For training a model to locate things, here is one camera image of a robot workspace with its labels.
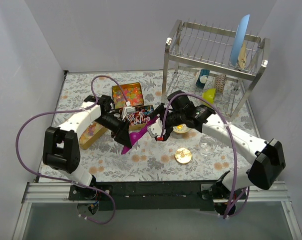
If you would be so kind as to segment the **magenta plastic scoop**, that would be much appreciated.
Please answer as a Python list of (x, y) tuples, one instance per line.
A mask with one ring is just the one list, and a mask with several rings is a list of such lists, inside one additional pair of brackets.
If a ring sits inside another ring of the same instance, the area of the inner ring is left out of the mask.
[(132, 147), (146, 134), (147, 128), (149, 126), (151, 126), (153, 123), (155, 123), (156, 120), (157, 120), (157, 117), (155, 117), (154, 119), (150, 120), (139, 132), (132, 132), (132, 133), (130, 133), (129, 137), (130, 137), (130, 141), (131, 141), (132, 146), (131, 147), (124, 146), (123, 149), (122, 149), (121, 154), (124, 155), (129, 150), (131, 150)]

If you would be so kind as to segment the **gold tin with lollipops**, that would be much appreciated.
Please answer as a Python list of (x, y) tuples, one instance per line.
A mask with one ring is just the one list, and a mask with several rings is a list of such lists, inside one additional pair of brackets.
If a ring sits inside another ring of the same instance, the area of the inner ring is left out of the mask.
[[(121, 113), (123, 108), (117, 108), (115, 112), (120, 115), (119, 119), (121, 119)], [(150, 121), (150, 114), (153, 112), (154, 108), (152, 105), (143, 105), (143, 106), (136, 106), (136, 112), (134, 114), (128, 114), (125, 120), (130, 122), (129, 130), (135, 131), (142, 129), (149, 121)]]

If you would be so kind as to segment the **clear glass jar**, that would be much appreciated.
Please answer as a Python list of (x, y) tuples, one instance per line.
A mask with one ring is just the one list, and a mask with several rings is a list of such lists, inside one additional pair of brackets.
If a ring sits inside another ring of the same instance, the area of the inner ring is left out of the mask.
[(204, 137), (199, 142), (199, 153), (203, 156), (209, 156), (214, 153), (217, 147), (216, 141), (211, 137)]

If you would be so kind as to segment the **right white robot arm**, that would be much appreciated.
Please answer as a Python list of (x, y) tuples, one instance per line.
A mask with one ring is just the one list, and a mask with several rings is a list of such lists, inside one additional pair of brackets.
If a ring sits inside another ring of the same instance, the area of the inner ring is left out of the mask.
[(151, 114), (153, 124), (148, 132), (157, 141), (166, 141), (173, 128), (185, 124), (233, 149), (249, 163), (247, 168), (227, 171), (209, 188), (202, 191), (207, 199), (228, 199), (235, 191), (256, 186), (268, 190), (286, 167), (282, 143), (255, 137), (218, 114), (205, 104), (195, 106), (189, 94), (178, 90), (168, 96), (168, 104), (160, 104)]

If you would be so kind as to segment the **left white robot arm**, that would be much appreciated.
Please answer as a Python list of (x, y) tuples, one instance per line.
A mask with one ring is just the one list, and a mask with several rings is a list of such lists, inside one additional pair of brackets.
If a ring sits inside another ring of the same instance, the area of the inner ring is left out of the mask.
[(81, 105), (80, 112), (73, 114), (58, 127), (49, 127), (45, 131), (43, 163), (64, 174), (72, 182), (82, 184), (80, 194), (86, 200), (97, 195), (95, 181), (80, 163), (79, 139), (91, 123), (98, 124), (111, 131), (113, 139), (128, 148), (132, 148), (129, 136), (129, 121), (120, 120), (111, 113), (114, 102), (110, 96), (98, 98), (88, 96)]

